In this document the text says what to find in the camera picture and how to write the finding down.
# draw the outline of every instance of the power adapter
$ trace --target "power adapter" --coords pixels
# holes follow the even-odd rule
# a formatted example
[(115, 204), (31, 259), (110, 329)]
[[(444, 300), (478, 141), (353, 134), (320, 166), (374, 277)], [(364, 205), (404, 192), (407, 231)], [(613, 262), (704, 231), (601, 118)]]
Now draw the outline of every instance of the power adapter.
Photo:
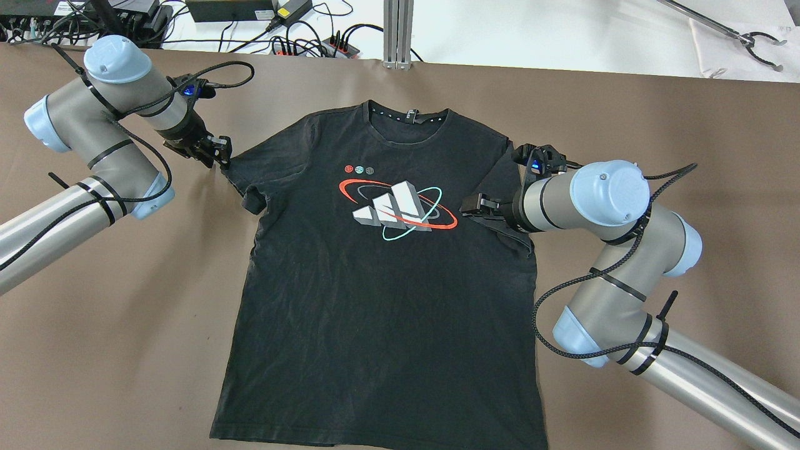
[(289, 0), (284, 6), (275, 11), (275, 17), (280, 18), (285, 27), (290, 27), (302, 16), (311, 11), (311, 0)]

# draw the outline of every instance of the white cloth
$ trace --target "white cloth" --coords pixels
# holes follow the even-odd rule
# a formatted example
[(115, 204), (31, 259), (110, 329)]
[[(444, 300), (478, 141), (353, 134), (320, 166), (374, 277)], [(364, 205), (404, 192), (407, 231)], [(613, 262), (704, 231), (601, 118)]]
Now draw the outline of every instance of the white cloth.
[(726, 23), (741, 34), (761, 31), (778, 40), (782, 46), (772, 45), (769, 38), (757, 36), (753, 51), (759, 58), (783, 65), (777, 72), (771, 66), (756, 61), (742, 44), (710, 29), (695, 20), (689, 20), (698, 52), (700, 72), (706, 78), (758, 80), (772, 82), (800, 82), (800, 27), (764, 26), (752, 23)]

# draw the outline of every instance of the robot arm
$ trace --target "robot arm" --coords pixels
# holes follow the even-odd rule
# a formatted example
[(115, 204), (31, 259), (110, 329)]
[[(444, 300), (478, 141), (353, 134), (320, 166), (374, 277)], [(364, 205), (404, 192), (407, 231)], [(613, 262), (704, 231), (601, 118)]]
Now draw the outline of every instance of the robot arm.
[[(754, 448), (798, 448), (800, 401), (670, 328), (667, 308), (656, 317), (642, 310), (661, 276), (682, 275), (702, 250), (696, 230), (653, 201), (663, 188), (651, 197), (642, 172), (626, 161), (567, 171), (566, 158), (550, 146), (526, 144), (515, 159), (526, 177), (514, 199), (469, 197), (463, 213), (502, 217), (526, 233), (584, 228), (606, 242), (589, 274), (575, 280), (582, 283), (553, 330), (566, 352), (536, 329), (539, 340), (595, 368), (616, 361)], [(535, 304), (534, 326), (539, 305), (557, 290)]]
[(192, 108), (213, 96), (206, 80), (167, 78), (122, 36), (99, 39), (86, 70), (56, 49), (80, 78), (36, 102), (25, 123), (51, 149), (77, 153), (93, 174), (0, 225), (0, 294), (125, 215), (144, 219), (172, 200), (170, 180), (118, 125), (123, 111), (135, 110), (186, 158), (207, 167), (230, 159), (230, 138), (211, 135)]

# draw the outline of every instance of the t-shirt hem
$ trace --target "t-shirt hem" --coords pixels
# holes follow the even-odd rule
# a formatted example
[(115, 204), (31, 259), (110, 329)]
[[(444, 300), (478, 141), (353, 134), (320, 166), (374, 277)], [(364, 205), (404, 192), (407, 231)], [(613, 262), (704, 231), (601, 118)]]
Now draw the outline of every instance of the t-shirt hem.
[[(393, 450), (506, 450), (507, 448), (483, 448), (465, 445), (450, 445), (430, 440), (420, 440), (405, 436), (394, 436), (372, 432), (350, 430), (320, 430), (315, 428), (276, 427), (260, 424), (214, 424), (210, 437), (224, 440), (243, 440), (248, 442), (271, 442), (277, 444), (308, 445), (313, 447), (333, 447), (335, 445), (369, 445), (371, 447), (391, 448)], [(516, 449), (537, 448), (529, 445), (513, 447)]]

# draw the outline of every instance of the power strip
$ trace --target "power strip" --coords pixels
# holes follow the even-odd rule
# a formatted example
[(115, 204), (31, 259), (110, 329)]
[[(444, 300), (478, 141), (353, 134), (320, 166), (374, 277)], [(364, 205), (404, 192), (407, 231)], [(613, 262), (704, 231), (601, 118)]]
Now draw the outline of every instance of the power strip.
[(355, 59), (358, 58), (358, 54), (361, 53), (356, 46), (348, 45), (347, 48), (334, 47), (334, 42), (336, 42), (336, 37), (331, 36), (322, 41), (322, 46), (328, 50), (328, 54), (333, 54), (335, 52), (336, 58)]

